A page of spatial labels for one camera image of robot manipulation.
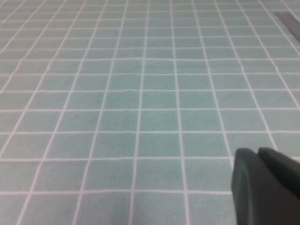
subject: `square tile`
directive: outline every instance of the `square tile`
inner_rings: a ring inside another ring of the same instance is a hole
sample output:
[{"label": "square tile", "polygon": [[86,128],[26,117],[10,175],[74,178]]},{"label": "square tile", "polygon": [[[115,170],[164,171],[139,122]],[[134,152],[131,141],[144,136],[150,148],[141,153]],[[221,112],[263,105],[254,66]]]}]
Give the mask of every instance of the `square tile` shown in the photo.
[{"label": "square tile", "polygon": [[215,108],[211,91],[180,91],[180,108]]},{"label": "square tile", "polygon": [[0,110],[24,109],[31,95],[31,93],[1,93]]},{"label": "square tile", "polygon": [[19,112],[0,112],[0,132],[13,131],[20,116]]},{"label": "square tile", "polygon": [[221,130],[216,110],[181,110],[181,123],[184,131]]},{"label": "square tile", "polygon": [[50,135],[14,134],[4,149],[3,158],[42,158]]},{"label": "square tile", "polygon": [[88,158],[94,134],[56,134],[47,158]]},{"label": "square tile", "polygon": [[65,112],[59,131],[95,131],[99,112]]},{"label": "square tile", "polygon": [[274,75],[247,75],[253,89],[283,89],[285,88],[282,80]]},{"label": "square tile", "polygon": [[37,162],[1,162],[0,190],[29,191],[37,166]]},{"label": "square tile", "polygon": [[137,109],[139,98],[138,91],[108,92],[105,109]]},{"label": "square tile", "polygon": [[127,225],[130,193],[103,193],[83,195],[76,225]]},{"label": "square tile", "polygon": [[297,110],[263,110],[270,130],[299,130],[300,113]]},{"label": "square tile", "polygon": [[143,109],[176,108],[175,91],[144,91],[142,94]]},{"label": "square tile", "polygon": [[139,74],[142,72],[142,60],[115,60],[112,72],[115,74]]},{"label": "square tile", "polygon": [[231,225],[236,223],[231,195],[189,195],[191,225]]},{"label": "square tile", "polygon": [[226,159],[185,160],[189,190],[229,191],[231,180],[230,161]]},{"label": "square tile", "polygon": [[140,86],[140,75],[112,75],[109,90],[139,90]]},{"label": "square tile", "polygon": [[75,92],[71,94],[67,109],[100,109],[104,93]]},{"label": "square tile", "polygon": [[140,134],[138,156],[172,157],[180,156],[178,134]]},{"label": "square tile", "polygon": [[138,160],[135,188],[182,190],[180,160]]},{"label": "square tile", "polygon": [[34,195],[30,198],[21,225],[72,224],[77,198],[78,195]]},{"label": "square tile", "polygon": [[92,161],[85,183],[86,190],[130,189],[133,160]]},{"label": "square tile", "polygon": [[59,116],[60,112],[26,112],[17,131],[53,131]]},{"label": "square tile", "polygon": [[220,108],[256,108],[250,91],[218,91]]},{"label": "square tile", "polygon": [[180,90],[211,90],[208,75],[179,75],[178,86]]},{"label": "square tile", "polygon": [[144,90],[175,90],[175,76],[147,75],[144,77]]},{"label": "square tile", "polygon": [[79,191],[86,162],[44,162],[36,191]]},{"label": "square tile", "polygon": [[247,89],[248,85],[243,75],[213,75],[215,89]]},{"label": "square tile", "polygon": [[93,152],[94,158],[133,157],[134,154],[135,134],[100,133],[97,135]]},{"label": "square tile", "polygon": [[74,82],[73,75],[46,75],[40,90],[70,90]]},{"label": "square tile", "polygon": [[1,195],[0,224],[16,224],[25,202],[25,195]]},{"label": "square tile", "polygon": [[287,91],[255,91],[256,100],[261,108],[296,107]]},{"label": "square tile", "polygon": [[228,156],[222,134],[183,134],[185,156]]},{"label": "square tile", "polygon": [[299,157],[299,144],[300,135],[299,134],[286,134],[286,133],[276,133],[273,134],[274,141],[278,147],[278,151],[289,156],[289,157]]},{"label": "square tile", "polygon": [[133,225],[153,224],[185,225],[184,196],[182,194],[136,193]]},{"label": "square tile", "polygon": [[62,109],[68,93],[42,93],[35,94],[29,105],[30,109]]},{"label": "square tile", "polygon": [[273,148],[267,134],[226,134],[232,155],[239,148],[249,148],[257,152],[260,147]]},{"label": "square tile", "polygon": [[226,110],[221,112],[225,130],[261,131],[265,130],[263,120],[257,110]]},{"label": "square tile", "polygon": [[145,74],[174,74],[174,64],[165,60],[146,60]]},{"label": "square tile", "polygon": [[176,110],[142,111],[141,131],[175,131],[178,130]]},{"label": "square tile", "polygon": [[99,130],[136,131],[137,111],[104,111]]},{"label": "square tile", "polygon": [[40,79],[41,76],[35,75],[12,76],[5,90],[35,90]]}]

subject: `white grout line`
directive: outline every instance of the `white grout line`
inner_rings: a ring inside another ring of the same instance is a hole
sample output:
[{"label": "white grout line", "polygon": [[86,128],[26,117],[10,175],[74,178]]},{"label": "white grout line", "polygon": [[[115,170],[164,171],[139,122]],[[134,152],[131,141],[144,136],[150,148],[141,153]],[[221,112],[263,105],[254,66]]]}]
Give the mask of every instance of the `white grout line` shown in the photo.
[{"label": "white grout line", "polygon": [[181,173],[183,181],[183,190],[184,190],[184,209],[185,209],[185,221],[186,225],[190,225],[190,209],[188,201],[188,182],[187,182],[187,173],[185,168],[184,160],[184,146],[183,146],[183,137],[182,137],[182,126],[181,126],[181,112],[180,112],[180,96],[179,96],[179,82],[177,76],[177,62],[176,62],[176,51],[175,51],[175,35],[174,35],[174,18],[173,18],[173,6],[172,0],[169,0],[170,3],[170,19],[171,19],[171,31],[172,31],[172,46],[173,46],[173,66],[175,74],[175,87],[176,87],[176,105],[177,105],[177,118],[178,118],[178,132],[179,132],[179,144],[180,144],[180,160],[181,160]]},{"label": "white grout line", "polygon": [[[114,59],[116,57],[117,49],[118,49],[118,46],[120,44],[120,37],[121,37],[121,34],[122,34],[122,30],[123,30],[123,25],[124,25],[124,21],[125,21],[125,16],[126,16],[126,11],[127,11],[127,7],[128,7],[128,2],[129,2],[129,0],[127,0],[126,5],[125,5],[125,9],[124,9],[124,12],[123,12],[121,27],[120,27],[120,30],[119,30],[119,36],[118,36],[118,39],[117,39],[116,48],[114,50],[113,58],[112,58],[112,61],[111,61],[111,66],[110,66],[109,75],[108,75],[107,82],[106,82],[106,88],[105,88],[105,92],[104,92],[104,96],[103,96],[103,100],[102,100],[102,104],[101,104],[101,109],[100,109],[100,112],[99,112],[99,116],[98,116],[98,120],[97,120],[97,124],[96,124],[96,128],[95,128],[95,132],[94,132],[94,136],[93,136],[93,140],[92,140],[92,145],[91,145],[90,154],[89,154],[89,160],[88,160],[88,162],[86,164],[86,167],[85,167],[84,173],[83,173],[83,179],[82,179],[82,183],[81,183],[81,187],[80,187],[81,193],[78,196],[78,200],[77,200],[77,204],[76,204],[76,209],[75,209],[75,213],[74,213],[72,225],[76,224],[77,218],[78,218],[78,215],[79,215],[79,210],[80,210],[81,201],[82,201],[82,197],[83,197],[83,192],[82,191],[84,190],[84,186],[85,186],[86,179],[87,179],[87,176],[88,176],[88,170],[89,170],[89,167],[90,167],[90,162],[91,162],[91,159],[92,159],[92,156],[93,156],[93,151],[94,151],[94,148],[95,148],[97,134],[98,134],[98,130],[99,130],[99,127],[100,127],[100,122],[101,122],[102,115],[103,115],[103,109],[105,107],[105,102],[106,102],[106,99],[107,99],[107,93],[108,93],[108,89],[109,89],[109,85],[110,85],[111,76],[112,76],[112,73],[113,73]],[[97,22],[97,24],[96,24],[95,27],[97,27],[98,24],[100,23],[102,15],[103,15],[103,11],[101,12],[101,14],[99,16],[98,22]],[[94,33],[93,33],[93,35],[91,37],[90,44],[91,44],[92,39],[94,38],[95,34],[96,34],[96,29],[94,30]]]},{"label": "white grout line", "polygon": [[225,31],[226,31],[227,36],[228,36],[228,38],[229,38],[229,42],[230,42],[230,44],[231,44],[231,46],[232,46],[232,49],[233,49],[233,51],[234,51],[234,54],[236,55],[236,57],[237,57],[237,59],[238,59],[239,65],[240,65],[241,70],[242,70],[242,73],[243,73],[243,75],[244,75],[244,77],[245,77],[247,86],[248,86],[249,89],[250,89],[251,96],[252,96],[252,98],[253,98],[253,100],[254,100],[254,103],[255,103],[255,105],[256,105],[256,108],[257,108],[257,110],[258,110],[258,112],[259,112],[259,114],[260,114],[260,116],[261,116],[261,118],[262,118],[263,124],[264,124],[264,126],[265,126],[265,128],[266,128],[266,130],[267,130],[267,133],[268,133],[268,135],[269,135],[270,141],[271,141],[273,147],[274,147],[275,149],[277,149],[277,146],[276,146],[276,143],[275,143],[275,141],[274,141],[274,138],[273,138],[273,136],[272,136],[272,134],[271,134],[271,132],[270,132],[269,125],[268,125],[268,123],[267,123],[267,121],[266,121],[266,119],[265,119],[265,116],[264,116],[264,114],[263,114],[262,110],[260,109],[260,106],[259,106],[259,104],[258,104],[258,102],[257,102],[257,99],[256,99],[256,97],[255,97],[255,94],[254,94],[254,92],[253,92],[253,90],[252,90],[250,81],[248,80],[248,77],[247,77],[247,75],[246,75],[244,66],[243,66],[243,64],[242,64],[242,62],[241,62],[241,59],[239,58],[239,55],[238,55],[236,49],[235,49],[235,46],[234,46],[232,37],[230,36],[230,33],[229,33],[229,31],[228,31],[228,29],[227,29],[227,27],[226,27],[226,24],[225,24],[225,22],[224,22],[224,18],[223,18],[222,14],[221,14],[221,12],[220,12],[220,10],[219,10],[219,7],[218,7],[218,4],[216,3],[216,0],[214,0],[214,3],[215,3],[215,6],[216,6],[216,8],[217,8],[217,10],[218,10],[218,13],[219,13],[219,16],[220,16],[220,18],[221,18],[222,24],[224,25]]}]

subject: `black object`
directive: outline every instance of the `black object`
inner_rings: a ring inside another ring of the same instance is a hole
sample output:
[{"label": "black object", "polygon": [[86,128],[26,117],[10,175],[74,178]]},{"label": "black object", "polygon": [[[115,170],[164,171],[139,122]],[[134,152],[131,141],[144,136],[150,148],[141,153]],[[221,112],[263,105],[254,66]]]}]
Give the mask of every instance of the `black object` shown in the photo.
[{"label": "black object", "polygon": [[289,29],[293,36],[300,42],[300,23],[289,12],[278,12],[275,15]]},{"label": "black object", "polygon": [[238,149],[231,188],[237,225],[300,225],[300,164],[289,157]]}]

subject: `teal tile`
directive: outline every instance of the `teal tile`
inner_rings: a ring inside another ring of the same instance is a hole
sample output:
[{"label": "teal tile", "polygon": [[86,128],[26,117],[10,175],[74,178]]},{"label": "teal tile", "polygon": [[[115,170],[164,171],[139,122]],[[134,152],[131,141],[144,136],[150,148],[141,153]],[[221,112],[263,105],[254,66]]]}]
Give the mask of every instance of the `teal tile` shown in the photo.
[{"label": "teal tile", "polygon": [[146,60],[145,74],[174,74],[174,64],[165,60]]},{"label": "teal tile", "polygon": [[62,109],[68,93],[36,93],[29,105],[30,109]]},{"label": "teal tile", "polygon": [[112,75],[109,90],[139,90],[140,86],[140,75]]},{"label": "teal tile", "polygon": [[249,148],[257,152],[260,147],[274,147],[267,134],[227,134],[226,136],[232,155],[238,148]]},{"label": "teal tile", "polygon": [[264,110],[270,130],[299,130],[300,113],[297,110]]},{"label": "teal tile", "polygon": [[72,224],[77,198],[78,195],[34,195],[30,198],[21,225]]},{"label": "teal tile", "polygon": [[111,67],[111,60],[83,61],[80,70],[81,74],[108,74]]},{"label": "teal tile", "polygon": [[13,135],[4,149],[3,158],[42,158],[50,135]]},{"label": "teal tile", "polygon": [[130,193],[103,193],[83,195],[76,225],[127,225]]},{"label": "teal tile", "polygon": [[144,91],[142,94],[143,109],[173,109],[176,107],[175,91]]},{"label": "teal tile", "polygon": [[229,191],[231,180],[230,161],[225,159],[185,160],[189,190]]},{"label": "teal tile", "polygon": [[178,130],[176,110],[142,111],[141,131],[175,131]]},{"label": "teal tile", "polygon": [[236,58],[232,48],[207,48],[205,49],[207,59],[234,59]]},{"label": "teal tile", "polygon": [[262,131],[263,120],[256,110],[226,110],[221,112],[225,130],[228,131]]},{"label": "teal tile", "polygon": [[179,75],[178,86],[180,90],[211,89],[208,75]]},{"label": "teal tile", "polygon": [[300,135],[299,134],[285,134],[276,133],[273,134],[274,141],[278,147],[278,151],[289,156],[289,157],[299,157],[299,144]]},{"label": "teal tile", "polygon": [[220,108],[256,108],[250,91],[218,91]]},{"label": "teal tile", "polygon": [[237,53],[240,59],[267,59],[268,56],[262,48],[238,48]]},{"label": "teal tile", "polygon": [[228,156],[221,134],[183,134],[182,138],[185,156]]},{"label": "teal tile", "polygon": [[139,96],[138,91],[108,92],[105,109],[137,109]]},{"label": "teal tile", "polygon": [[175,76],[147,75],[144,77],[144,90],[175,90]]},{"label": "teal tile", "polygon": [[78,60],[53,60],[48,72],[53,74],[75,74],[79,69],[79,64],[80,61]]},{"label": "teal tile", "polygon": [[181,108],[215,108],[215,100],[211,91],[180,91]]},{"label": "teal tile", "polygon": [[17,131],[53,131],[59,116],[60,112],[26,112]]},{"label": "teal tile", "polygon": [[1,93],[0,110],[24,109],[31,95],[31,93]]},{"label": "teal tile", "polygon": [[79,191],[86,162],[44,162],[36,191]]},{"label": "teal tile", "polygon": [[189,195],[191,225],[236,224],[231,195]]},{"label": "teal tile", "polygon": [[40,79],[41,76],[35,75],[13,76],[8,82],[5,90],[35,90]]},{"label": "teal tile", "polygon": [[135,194],[133,225],[185,225],[185,221],[182,194]]},{"label": "teal tile", "polygon": [[0,225],[16,224],[25,202],[25,195],[1,195]]},{"label": "teal tile", "polygon": [[138,160],[135,188],[182,190],[180,160]]},{"label": "teal tile", "polygon": [[181,123],[184,131],[217,131],[221,129],[215,110],[181,110]]},{"label": "teal tile", "polygon": [[72,93],[69,99],[67,109],[100,109],[104,93]]},{"label": "teal tile", "polygon": [[250,85],[253,89],[283,89],[285,88],[282,80],[276,74],[274,75],[247,75]]},{"label": "teal tile", "polygon": [[80,75],[76,80],[74,90],[105,90],[106,84],[106,75]]},{"label": "teal tile", "polygon": [[73,75],[46,75],[40,90],[70,90],[74,82]]},{"label": "teal tile", "polygon": [[1,162],[0,190],[29,191],[37,166],[36,162]]},{"label": "teal tile", "polygon": [[47,158],[88,158],[94,134],[56,134]]},{"label": "teal tile", "polygon": [[20,116],[19,112],[0,112],[0,132],[13,131]]},{"label": "teal tile", "polygon": [[173,50],[170,48],[148,48],[146,58],[152,59],[173,59]]},{"label": "teal tile", "polygon": [[262,108],[296,107],[287,91],[255,91],[255,97]]},{"label": "teal tile", "polygon": [[59,131],[95,131],[99,112],[65,112]]},{"label": "teal tile", "polygon": [[176,58],[179,60],[203,60],[204,54],[203,50],[198,49],[191,49],[191,48],[176,48]]},{"label": "teal tile", "polygon": [[92,161],[88,170],[85,189],[130,189],[132,176],[132,160]]},{"label": "teal tile", "polygon": [[140,134],[138,156],[172,157],[180,156],[178,134]]},{"label": "teal tile", "polygon": [[205,61],[177,61],[178,74],[206,74],[207,72]]},{"label": "teal tile", "polygon": [[104,134],[97,135],[93,157],[133,157],[135,154],[135,134]]},{"label": "teal tile", "polygon": [[142,72],[142,60],[115,60],[112,72],[115,74],[139,74]]},{"label": "teal tile", "polygon": [[248,85],[243,75],[213,75],[215,89],[247,89]]},{"label": "teal tile", "polygon": [[137,111],[103,112],[99,130],[136,131]]}]

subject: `black plastic object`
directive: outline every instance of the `black plastic object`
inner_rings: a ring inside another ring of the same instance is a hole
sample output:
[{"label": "black plastic object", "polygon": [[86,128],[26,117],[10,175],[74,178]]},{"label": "black plastic object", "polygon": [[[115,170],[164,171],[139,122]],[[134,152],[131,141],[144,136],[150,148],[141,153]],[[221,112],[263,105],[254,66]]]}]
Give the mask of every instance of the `black plastic object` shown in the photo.
[{"label": "black plastic object", "polygon": [[232,174],[237,225],[300,225],[300,164],[272,149],[238,149]]}]

